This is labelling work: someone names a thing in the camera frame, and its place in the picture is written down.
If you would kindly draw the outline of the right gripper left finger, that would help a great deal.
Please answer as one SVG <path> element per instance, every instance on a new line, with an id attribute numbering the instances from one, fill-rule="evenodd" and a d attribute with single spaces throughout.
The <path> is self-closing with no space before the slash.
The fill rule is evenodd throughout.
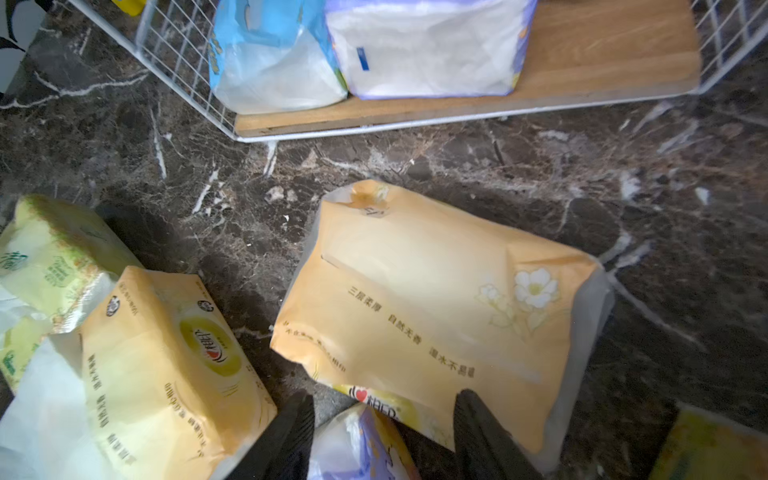
<path id="1" fill-rule="evenodd" d="M 227 479 L 306 480 L 315 430 L 313 397 L 293 394 Z"/>

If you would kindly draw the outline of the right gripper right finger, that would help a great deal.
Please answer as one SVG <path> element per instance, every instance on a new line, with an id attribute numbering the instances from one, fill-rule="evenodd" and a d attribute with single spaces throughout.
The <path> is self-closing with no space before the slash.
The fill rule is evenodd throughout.
<path id="1" fill-rule="evenodd" d="M 460 479 L 542 479 L 479 395 L 456 396 L 453 430 Z"/>

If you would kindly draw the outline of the orange-yellow tissue pack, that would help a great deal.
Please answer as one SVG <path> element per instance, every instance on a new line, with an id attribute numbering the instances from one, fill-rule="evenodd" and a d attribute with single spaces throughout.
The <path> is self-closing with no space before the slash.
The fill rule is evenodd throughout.
<path id="1" fill-rule="evenodd" d="M 34 352 L 1 419 L 1 475 L 222 479 L 276 413 L 197 276 L 129 267 Z"/>

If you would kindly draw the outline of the yellow tissue pack shelf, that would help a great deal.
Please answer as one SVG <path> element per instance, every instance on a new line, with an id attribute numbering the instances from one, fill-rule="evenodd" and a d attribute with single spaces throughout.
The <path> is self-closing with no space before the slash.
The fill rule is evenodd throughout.
<path id="1" fill-rule="evenodd" d="M 271 348 L 449 449 L 472 390 L 546 474 L 613 305 L 593 256 L 364 180 L 320 200 Z"/>

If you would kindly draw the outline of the pale yellow tissue pack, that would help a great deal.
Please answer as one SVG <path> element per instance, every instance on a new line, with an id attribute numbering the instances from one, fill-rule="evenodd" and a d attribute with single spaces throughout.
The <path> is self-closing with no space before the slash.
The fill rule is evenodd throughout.
<path id="1" fill-rule="evenodd" d="M 767 435 L 724 416 L 681 404 L 651 479 L 765 479 Z"/>

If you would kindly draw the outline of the light yellow tissue pack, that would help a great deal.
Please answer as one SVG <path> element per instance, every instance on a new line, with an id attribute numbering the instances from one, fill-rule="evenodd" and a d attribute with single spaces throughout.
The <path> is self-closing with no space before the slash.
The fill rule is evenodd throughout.
<path id="1" fill-rule="evenodd" d="M 11 391 L 46 336 L 72 332 L 139 264 L 93 210 L 20 197 L 1 234 L 1 374 Z"/>

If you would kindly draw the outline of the purple tissue pack bottom shelf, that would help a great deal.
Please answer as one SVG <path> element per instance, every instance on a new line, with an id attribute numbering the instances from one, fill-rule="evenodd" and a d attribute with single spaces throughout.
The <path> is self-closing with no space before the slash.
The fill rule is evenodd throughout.
<path id="1" fill-rule="evenodd" d="M 521 75 L 534 1 L 329 1 L 325 20 L 363 100 L 506 96 Z"/>

